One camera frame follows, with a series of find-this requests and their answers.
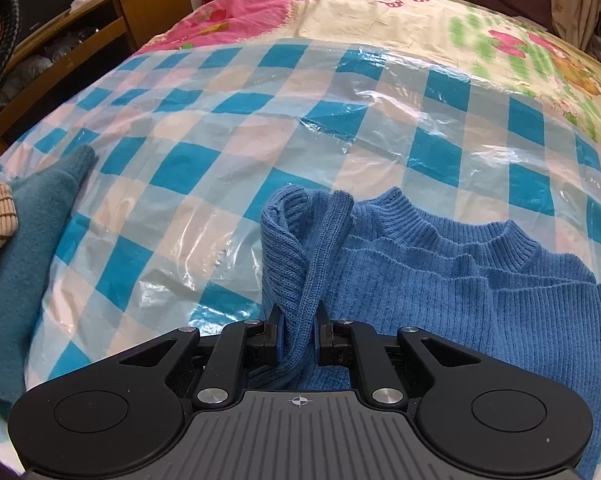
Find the blue striped knit sweater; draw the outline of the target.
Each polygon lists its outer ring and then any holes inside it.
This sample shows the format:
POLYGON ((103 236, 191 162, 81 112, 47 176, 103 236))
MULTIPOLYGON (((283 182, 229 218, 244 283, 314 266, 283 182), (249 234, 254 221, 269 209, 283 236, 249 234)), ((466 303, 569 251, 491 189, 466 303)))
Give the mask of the blue striped knit sweater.
POLYGON ((373 200, 290 185, 261 214, 262 303, 285 320, 283 358, 258 385, 346 389, 310 342, 318 307, 382 335, 422 328, 560 382, 582 396, 593 435, 579 464, 601 459, 601 282, 516 223, 466 224, 417 208, 399 188, 373 200))

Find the blue checkered plastic sheet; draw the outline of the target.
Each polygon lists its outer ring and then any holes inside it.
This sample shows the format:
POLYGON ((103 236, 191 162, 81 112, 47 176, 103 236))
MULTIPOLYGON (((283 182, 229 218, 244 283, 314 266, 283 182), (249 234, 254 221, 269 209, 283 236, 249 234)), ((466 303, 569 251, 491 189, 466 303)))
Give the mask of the blue checkered plastic sheet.
POLYGON ((571 113, 387 51, 315 41, 133 56, 0 157, 25 177, 79 145, 76 200, 24 377, 34 386, 186 322, 207 333, 260 299, 259 216, 287 184, 433 214, 511 219, 601 280, 601 101, 571 113))

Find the teal fleece garment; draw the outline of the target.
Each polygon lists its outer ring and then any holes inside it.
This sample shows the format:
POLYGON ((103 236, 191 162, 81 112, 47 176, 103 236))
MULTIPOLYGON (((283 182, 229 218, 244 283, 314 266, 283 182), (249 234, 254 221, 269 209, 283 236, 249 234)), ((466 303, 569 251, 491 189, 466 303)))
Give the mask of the teal fleece garment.
POLYGON ((57 162, 10 183, 15 233, 0 248, 0 400, 25 392, 25 364, 49 268, 84 178, 96 161, 84 144, 57 162))

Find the wooden desk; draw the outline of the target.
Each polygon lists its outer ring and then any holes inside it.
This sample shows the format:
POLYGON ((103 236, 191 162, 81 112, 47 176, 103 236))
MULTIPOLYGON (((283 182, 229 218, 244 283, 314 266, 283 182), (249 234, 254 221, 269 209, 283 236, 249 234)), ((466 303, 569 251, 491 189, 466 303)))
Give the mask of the wooden desk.
POLYGON ((63 39, 75 37, 78 44, 0 107, 0 155, 38 120, 191 11, 191 0, 92 0, 24 40, 6 68, 9 75, 63 39))

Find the pink floral bed quilt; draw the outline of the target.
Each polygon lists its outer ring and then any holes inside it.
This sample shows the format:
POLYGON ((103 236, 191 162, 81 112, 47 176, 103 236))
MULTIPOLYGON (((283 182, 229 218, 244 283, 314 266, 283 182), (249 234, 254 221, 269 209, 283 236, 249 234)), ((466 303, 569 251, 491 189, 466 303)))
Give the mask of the pink floral bed quilt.
POLYGON ((541 101, 601 146, 601 64, 462 0, 212 0, 142 49, 288 38, 367 44, 455 68, 541 101))

